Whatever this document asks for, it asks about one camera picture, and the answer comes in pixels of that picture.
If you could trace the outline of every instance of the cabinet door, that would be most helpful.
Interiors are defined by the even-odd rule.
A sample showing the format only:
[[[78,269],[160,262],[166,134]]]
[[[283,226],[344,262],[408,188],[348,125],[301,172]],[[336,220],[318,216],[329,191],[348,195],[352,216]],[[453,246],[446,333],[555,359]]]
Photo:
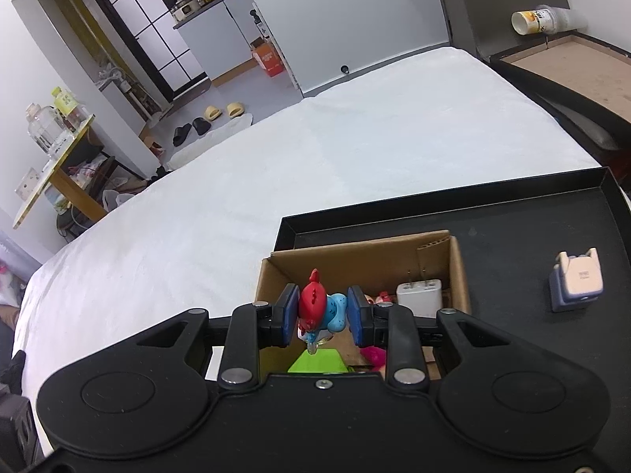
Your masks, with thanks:
[[[237,26],[242,31],[248,43],[261,37],[259,28],[255,25],[254,19],[250,15],[250,11],[254,8],[252,2],[254,0],[224,0],[223,3],[228,7]]]
[[[252,58],[223,2],[195,16],[178,31],[211,80]]]

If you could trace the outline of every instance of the kitchen counter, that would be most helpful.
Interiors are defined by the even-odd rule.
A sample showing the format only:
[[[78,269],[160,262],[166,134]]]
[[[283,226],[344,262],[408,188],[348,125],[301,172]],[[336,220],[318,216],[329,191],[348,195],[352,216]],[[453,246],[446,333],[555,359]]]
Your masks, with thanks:
[[[188,23],[191,19],[197,17],[198,15],[200,15],[201,13],[206,12],[206,10],[213,8],[214,6],[216,6],[217,4],[220,4],[221,2],[223,2],[225,0],[213,0],[212,2],[210,2],[209,4],[206,4],[205,6],[201,7],[199,10],[196,10],[195,12],[190,13],[188,16],[186,16],[186,18],[182,19],[180,22],[178,22],[174,27],[173,30],[177,30],[178,28],[180,28],[182,25],[185,25],[186,23]]]

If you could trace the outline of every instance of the green object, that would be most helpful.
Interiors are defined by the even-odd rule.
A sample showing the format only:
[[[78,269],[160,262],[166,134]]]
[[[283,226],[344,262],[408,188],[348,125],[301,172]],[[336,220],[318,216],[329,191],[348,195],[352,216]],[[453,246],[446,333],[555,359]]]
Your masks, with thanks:
[[[347,373],[348,368],[336,349],[318,349],[312,356],[306,350],[291,365],[289,373]]]

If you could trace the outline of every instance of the black tray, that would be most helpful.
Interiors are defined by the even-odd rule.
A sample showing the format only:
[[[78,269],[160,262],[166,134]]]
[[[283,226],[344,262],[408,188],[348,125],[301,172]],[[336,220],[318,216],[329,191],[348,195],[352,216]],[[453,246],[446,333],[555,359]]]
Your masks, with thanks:
[[[631,212],[606,168],[455,188],[283,219],[275,250],[449,229],[473,314],[596,372],[611,416],[596,452],[631,464]],[[555,314],[548,275],[560,251],[596,247],[605,293]],[[581,416],[577,415],[577,425]]]

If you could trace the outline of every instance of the glass door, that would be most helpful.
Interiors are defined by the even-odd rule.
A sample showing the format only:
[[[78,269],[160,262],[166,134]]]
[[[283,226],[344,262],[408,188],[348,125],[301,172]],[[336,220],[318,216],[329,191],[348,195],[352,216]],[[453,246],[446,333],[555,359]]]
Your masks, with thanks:
[[[96,0],[167,100],[206,77],[162,0]]]

